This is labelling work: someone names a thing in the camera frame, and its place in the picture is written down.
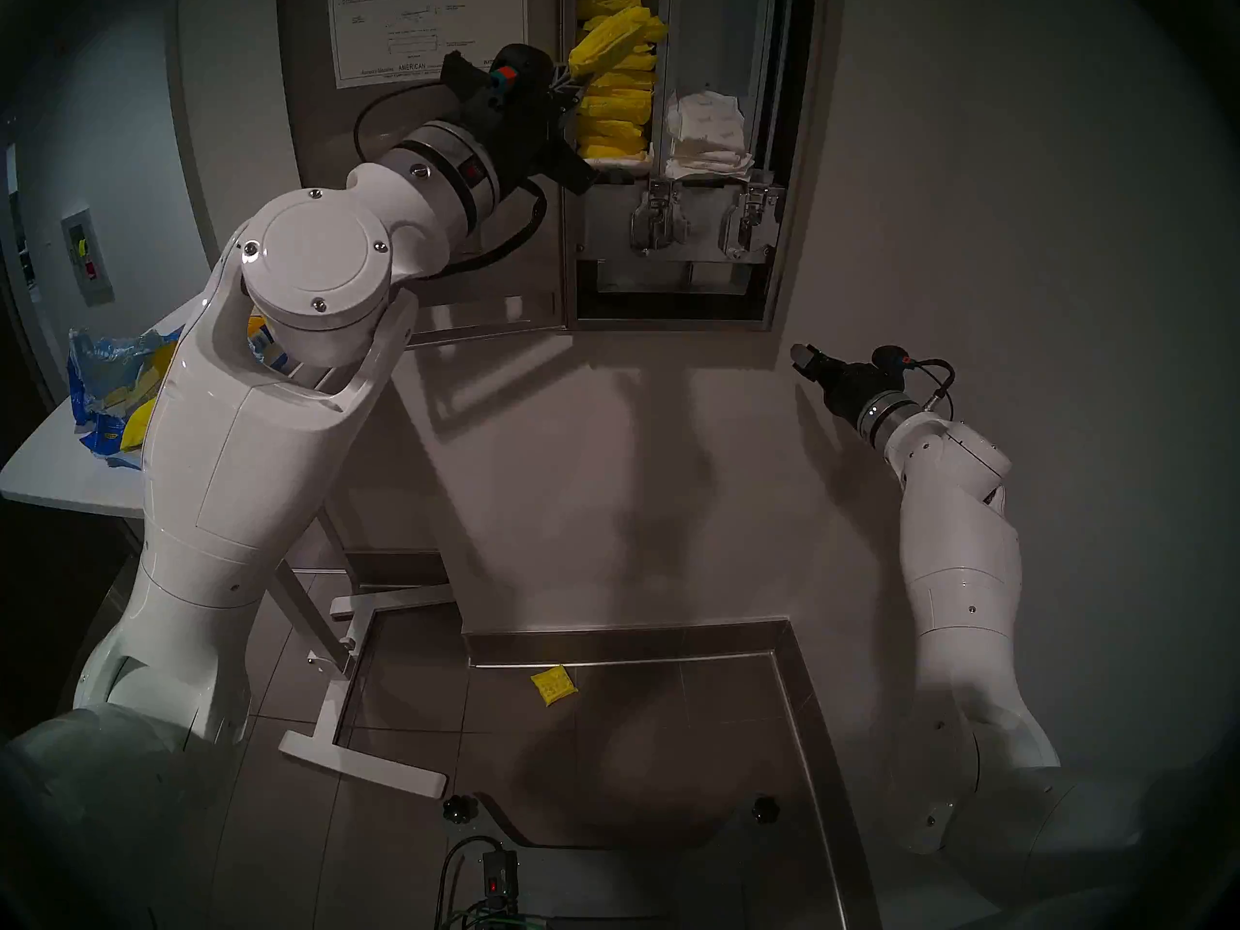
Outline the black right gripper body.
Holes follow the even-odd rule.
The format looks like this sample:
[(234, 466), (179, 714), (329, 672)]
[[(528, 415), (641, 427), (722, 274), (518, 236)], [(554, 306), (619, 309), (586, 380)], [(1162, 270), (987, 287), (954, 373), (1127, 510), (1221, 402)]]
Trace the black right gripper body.
[(837, 358), (826, 358), (818, 370), (818, 386), (827, 410), (838, 419), (857, 425), (877, 397), (897, 392), (897, 376), (872, 362), (844, 363)]

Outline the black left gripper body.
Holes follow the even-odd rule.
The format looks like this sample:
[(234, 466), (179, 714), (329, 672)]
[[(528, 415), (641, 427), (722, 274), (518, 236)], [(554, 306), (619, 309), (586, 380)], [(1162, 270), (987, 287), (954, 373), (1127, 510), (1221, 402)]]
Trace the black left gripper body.
[(448, 53), (440, 81), (459, 105), (446, 122), (480, 146), (505, 198), (525, 179), (541, 175), (584, 195), (598, 171), (564, 136), (560, 95), (551, 95), (554, 60), (543, 51), (500, 51), (489, 71), (459, 51)]

